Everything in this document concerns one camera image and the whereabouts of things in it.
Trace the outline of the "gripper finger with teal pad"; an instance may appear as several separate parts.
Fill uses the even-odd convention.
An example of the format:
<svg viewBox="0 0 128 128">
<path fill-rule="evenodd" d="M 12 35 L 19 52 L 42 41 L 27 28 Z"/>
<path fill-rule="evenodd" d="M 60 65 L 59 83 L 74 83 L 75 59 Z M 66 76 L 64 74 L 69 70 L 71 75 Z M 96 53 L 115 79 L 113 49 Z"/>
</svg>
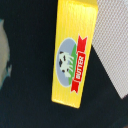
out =
<svg viewBox="0 0 128 128">
<path fill-rule="evenodd" d="M 0 89 L 4 80 L 11 76 L 12 66 L 8 65 L 10 61 L 10 48 L 8 38 L 4 30 L 4 20 L 0 19 Z"/>
</svg>

